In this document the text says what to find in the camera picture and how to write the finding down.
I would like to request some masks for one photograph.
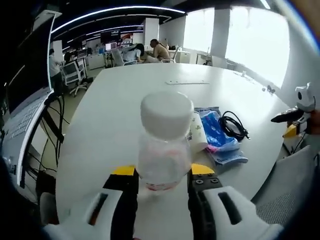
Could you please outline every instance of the keyboard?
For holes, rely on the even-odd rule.
[[[13,119],[11,120],[12,124],[10,124],[7,133],[9,139],[13,139],[16,136],[23,134],[25,131],[27,131],[31,120],[35,115],[36,110],[39,108],[44,99],[45,96],[36,99],[13,117]]]

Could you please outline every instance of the bottle label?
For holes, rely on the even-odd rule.
[[[178,181],[171,182],[171,183],[163,183],[163,184],[153,184],[153,183],[146,183],[146,188],[151,191],[164,191],[174,188],[178,185]]]

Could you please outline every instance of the desk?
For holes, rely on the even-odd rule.
[[[166,81],[203,79],[210,84],[168,85]],[[251,199],[269,175],[279,155],[286,123],[270,119],[288,109],[277,96],[262,91],[233,71],[196,64],[137,64],[104,69],[96,77],[77,110],[61,146],[56,176],[56,204],[60,221],[68,208],[86,194],[102,188],[116,166],[137,164],[138,137],[143,131],[140,102],[151,92],[175,90],[195,107],[219,106],[235,112],[248,129],[241,150],[248,157],[219,175]],[[195,162],[210,165],[204,153]],[[187,178],[172,191],[150,200],[140,191],[135,237],[193,239],[188,210]]]

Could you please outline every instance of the ceiling light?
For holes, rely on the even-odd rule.
[[[65,24],[62,24],[61,26],[58,26],[56,29],[52,30],[52,34],[55,33],[56,31],[58,31],[59,29],[62,29],[63,27],[74,23],[75,21],[78,21],[80,19],[84,19],[86,17],[95,15],[95,14],[100,14],[100,13],[104,13],[104,12],[110,12],[110,11],[115,11],[115,10],[125,10],[125,9],[155,9],[155,10],[166,10],[166,11],[171,11],[171,12],[176,12],[176,13],[180,13],[180,14],[185,14],[185,11],[180,11],[180,10],[176,10],[176,9],[171,9],[171,8],[167,8],[167,7],[161,7],[161,6],[119,6],[119,7],[113,7],[113,8],[107,8],[107,9],[103,9],[100,11],[94,11],[91,13],[88,13],[86,15],[77,17],[71,21],[66,22]]]
[[[135,28],[135,27],[137,27],[137,28],[138,27],[143,27],[143,25],[117,26],[117,27],[107,28],[107,29],[103,29],[103,30],[99,30],[99,31],[94,31],[94,32],[88,33],[86,35],[88,36],[88,35],[91,35],[91,34],[96,34],[96,33],[100,33],[100,32],[103,32],[103,31],[112,30],[112,29]]]
[[[263,6],[264,6],[266,9],[270,9],[270,6],[269,6],[269,4],[267,3],[266,0],[260,0],[260,2],[263,4]]]
[[[134,31],[122,31],[121,33],[122,34],[126,34],[126,33],[143,33],[144,31],[143,30],[134,30]]]
[[[96,38],[100,38],[100,36],[95,36],[95,37],[89,38],[89,39],[87,39],[87,41],[89,41],[91,39],[96,39]]]

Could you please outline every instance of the blue plastic bag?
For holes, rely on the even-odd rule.
[[[209,151],[213,153],[226,152],[240,148],[239,142],[234,137],[227,136],[221,129],[218,112],[211,110],[202,111],[199,112],[199,115],[205,131]]]

